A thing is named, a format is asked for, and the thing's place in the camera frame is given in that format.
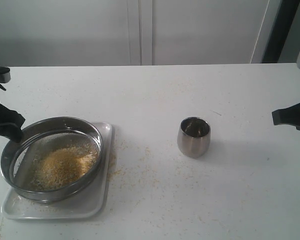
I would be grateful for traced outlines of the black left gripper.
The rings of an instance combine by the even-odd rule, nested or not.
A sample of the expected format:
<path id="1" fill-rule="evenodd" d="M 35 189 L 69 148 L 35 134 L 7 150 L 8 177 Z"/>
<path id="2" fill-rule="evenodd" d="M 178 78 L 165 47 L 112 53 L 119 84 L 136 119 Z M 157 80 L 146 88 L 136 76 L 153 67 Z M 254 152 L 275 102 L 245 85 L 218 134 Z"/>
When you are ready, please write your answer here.
<path id="1" fill-rule="evenodd" d="M 20 113 L 0 104 L 0 136 L 19 143 L 22 140 L 22 130 L 19 127 L 24 122 L 25 118 Z"/>

